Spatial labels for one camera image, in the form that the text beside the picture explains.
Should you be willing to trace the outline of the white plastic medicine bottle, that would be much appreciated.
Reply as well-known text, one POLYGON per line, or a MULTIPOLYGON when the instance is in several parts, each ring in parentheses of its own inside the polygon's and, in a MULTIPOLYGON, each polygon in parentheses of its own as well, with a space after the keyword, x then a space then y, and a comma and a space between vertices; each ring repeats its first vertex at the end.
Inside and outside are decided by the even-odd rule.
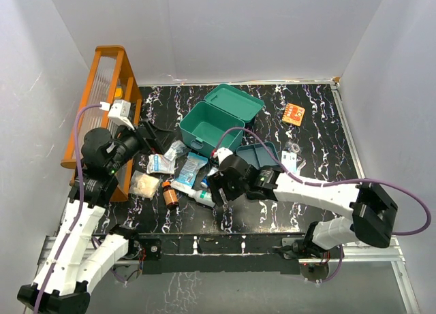
POLYGON ((212 194, 208 191, 190 189, 187 191, 187 195, 201 205, 209 208, 215 207, 215 203, 212 200, 212 194))

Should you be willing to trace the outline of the blue cotton swab packet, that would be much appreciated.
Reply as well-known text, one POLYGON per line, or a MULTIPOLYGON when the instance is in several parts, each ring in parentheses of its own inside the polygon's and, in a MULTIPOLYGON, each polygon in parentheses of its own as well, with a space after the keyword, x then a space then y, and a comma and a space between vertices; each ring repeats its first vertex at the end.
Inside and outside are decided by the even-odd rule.
POLYGON ((171 187, 178 191, 190 191, 201 168, 208 162, 206 157, 189 152, 179 176, 171 182, 171 187))

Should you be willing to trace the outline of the amber bottle orange label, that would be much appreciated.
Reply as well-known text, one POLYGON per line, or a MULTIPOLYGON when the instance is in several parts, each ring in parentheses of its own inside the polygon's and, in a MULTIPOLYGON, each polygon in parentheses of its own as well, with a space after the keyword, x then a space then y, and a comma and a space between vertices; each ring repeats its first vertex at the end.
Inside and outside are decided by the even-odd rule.
POLYGON ((161 184, 163 190, 162 195, 168 210, 175 210, 179 206, 178 197, 175 190, 171 187, 170 181, 164 181, 161 184))

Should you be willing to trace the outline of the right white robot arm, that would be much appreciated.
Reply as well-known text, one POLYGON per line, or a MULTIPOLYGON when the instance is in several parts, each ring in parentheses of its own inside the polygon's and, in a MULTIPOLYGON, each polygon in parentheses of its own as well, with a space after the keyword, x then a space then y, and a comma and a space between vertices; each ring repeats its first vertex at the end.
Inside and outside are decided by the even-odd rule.
POLYGON ((311 223, 305 237, 294 241, 289 251, 319 257, 349 242, 380 249, 390 246, 398 206, 380 184, 292 178, 280 166, 255 168, 226 148, 213 157, 218 171, 207 181, 217 206, 245 195, 250 200, 301 203, 337 214, 329 221, 311 223))

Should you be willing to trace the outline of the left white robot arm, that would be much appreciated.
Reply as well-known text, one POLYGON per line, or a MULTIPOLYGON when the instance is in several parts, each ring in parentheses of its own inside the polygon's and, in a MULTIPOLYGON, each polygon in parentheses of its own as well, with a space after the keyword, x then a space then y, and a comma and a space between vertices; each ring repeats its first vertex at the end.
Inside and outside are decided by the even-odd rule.
POLYGON ((117 224, 95 252, 83 258, 118 187, 116 173, 138 153, 165 153, 174 139, 173 131, 151 123, 121 125, 114 134, 103 127, 86 132, 64 221, 34 281, 18 290, 18 301, 35 313, 86 312, 102 277, 119 259, 135 258, 141 250, 137 231, 117 224))

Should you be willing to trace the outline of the green medicine box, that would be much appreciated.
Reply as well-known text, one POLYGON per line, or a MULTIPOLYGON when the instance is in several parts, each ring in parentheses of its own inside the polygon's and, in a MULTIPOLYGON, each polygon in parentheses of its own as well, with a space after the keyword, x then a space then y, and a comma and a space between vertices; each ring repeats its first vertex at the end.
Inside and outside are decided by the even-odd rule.
POLYGON ((182 141, 205 157, 210 157, 217 145, 235 151, 242 143, 244 132, 225 132, 233 127, 252 125, 263 107, 261 99, 228 84, 220 84, 182 119, 182 141))

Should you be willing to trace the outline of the small white blue bottle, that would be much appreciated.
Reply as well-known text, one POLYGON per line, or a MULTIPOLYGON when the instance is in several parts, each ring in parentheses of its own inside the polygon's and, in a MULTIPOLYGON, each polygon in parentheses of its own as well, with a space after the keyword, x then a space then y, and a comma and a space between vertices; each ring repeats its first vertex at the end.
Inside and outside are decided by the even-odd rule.
POLYGON ((210 171, 206 174, 206 176, 202 179, 202 181, 200 182, 200 185, 202 188, 208 189, 209 188, 209 183, 208 183, 208 177, 212 176, 213 174, 215 174, 218 171, 217 167, 212 167, 210 169, 210 171))

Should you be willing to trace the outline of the small clear plastic packet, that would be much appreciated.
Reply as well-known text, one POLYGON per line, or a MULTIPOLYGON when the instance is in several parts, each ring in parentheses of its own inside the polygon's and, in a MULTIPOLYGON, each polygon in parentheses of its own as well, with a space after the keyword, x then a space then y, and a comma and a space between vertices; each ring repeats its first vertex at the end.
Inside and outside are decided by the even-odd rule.
POLYGON ((182 141, 176 140, 170 145, 170 148, 166 151, 164 157, 169 161, 175 161, 188 152, 189 148, 182 141))

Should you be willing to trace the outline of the clear bag cotton balls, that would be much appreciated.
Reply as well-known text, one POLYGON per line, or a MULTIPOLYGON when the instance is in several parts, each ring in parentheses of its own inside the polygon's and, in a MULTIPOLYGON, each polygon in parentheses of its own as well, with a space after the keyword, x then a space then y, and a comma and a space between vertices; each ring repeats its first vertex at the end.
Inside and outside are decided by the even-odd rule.
POLYGON ((159 189, 160 183, 159 178, 135 171, 130 180, 129 194, 151 200, 159 189))

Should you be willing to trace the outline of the dark blue divided tray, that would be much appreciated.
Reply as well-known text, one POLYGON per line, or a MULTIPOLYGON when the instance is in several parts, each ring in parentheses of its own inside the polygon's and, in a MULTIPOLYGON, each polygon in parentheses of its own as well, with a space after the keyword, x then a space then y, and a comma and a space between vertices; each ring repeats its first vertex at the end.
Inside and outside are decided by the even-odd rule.
POLYGON ((264 166, 278 166, 268 151, 259 143, 239 146, 235 154, 257 170, 264 166))

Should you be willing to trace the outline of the yellow item on rack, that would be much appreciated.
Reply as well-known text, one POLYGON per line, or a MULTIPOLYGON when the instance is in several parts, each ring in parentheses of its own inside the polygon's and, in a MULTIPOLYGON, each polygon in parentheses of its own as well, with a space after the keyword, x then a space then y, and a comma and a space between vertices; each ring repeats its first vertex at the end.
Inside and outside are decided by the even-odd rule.
POLYGON ((122 99, 123 98, 123 88, 117 87, 114 92, 114 99, 122 99))

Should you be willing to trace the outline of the orange wooden rack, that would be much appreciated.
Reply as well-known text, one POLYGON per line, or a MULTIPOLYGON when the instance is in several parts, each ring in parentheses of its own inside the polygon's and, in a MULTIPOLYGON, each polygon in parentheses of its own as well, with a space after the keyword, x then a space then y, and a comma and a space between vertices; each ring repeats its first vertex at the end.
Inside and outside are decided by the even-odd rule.
MULTIPOLYGON (((119 45, 97 46, 78 109, 80 110, 86 105, 99 104, 101 101, 112 105, 115 100, 117 87, 121 87, 122 89, 121 99, 130 102, 131 106, 135 108, 131 121, 134 125, 137 125, 140 118, 142 96, 126 50, 119 45)), ((79 121, 79 150, 83 144, 85 133, 95 127, 107 128, 111 134, 114 135, 118 126, 108 118, 107 112, 96 108, 87 110, 83 113, 79 121)), ((71 132, 65 154, 61 160, 61 166, 69 170, 76 168, 73 131, 71 132)), ((111 198, 112 202, 128 201, 132 170, 133 160, 130 160, 116 173, 119 186, 116 188, 111 198)))

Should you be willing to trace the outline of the small scissors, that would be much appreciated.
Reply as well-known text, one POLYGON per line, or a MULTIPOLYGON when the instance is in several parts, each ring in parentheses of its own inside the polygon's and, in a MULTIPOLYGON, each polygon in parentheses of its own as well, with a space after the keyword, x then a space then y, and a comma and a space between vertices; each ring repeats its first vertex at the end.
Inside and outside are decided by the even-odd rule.
POLYGON ((295 162, 295 168, 293 169, 293 173, 300 175, 302 169, 306 166, 306 159, 303 159, 300 163, 295 162))

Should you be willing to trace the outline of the orange patterned card packet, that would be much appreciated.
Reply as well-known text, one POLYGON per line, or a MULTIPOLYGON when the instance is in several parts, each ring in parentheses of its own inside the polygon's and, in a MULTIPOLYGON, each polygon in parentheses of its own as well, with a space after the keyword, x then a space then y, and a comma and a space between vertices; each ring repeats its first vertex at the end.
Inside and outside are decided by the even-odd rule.
POLYGON ((288 103, 285 106, 285 110, 283 112, 283 116, 281 120, 283 123, 300 127, 302 124, 302 119, 304 117, 304 114, 305 114, 305 109, 303 107, 288 103))

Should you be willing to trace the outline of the black front mounting rail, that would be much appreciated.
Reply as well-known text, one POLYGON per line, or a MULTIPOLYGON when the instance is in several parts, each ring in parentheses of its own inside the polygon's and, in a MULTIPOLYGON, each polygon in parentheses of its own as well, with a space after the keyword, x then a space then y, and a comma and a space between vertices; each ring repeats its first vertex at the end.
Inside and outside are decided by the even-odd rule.
POLYGON ((191 234, 142 233, 144 274, 175 272, 280 272, 299 274, 308 264, 331 264, 340 258, 336 247, 326 259, 296 257, 290 245, 303 238, 293 233, 191 234))

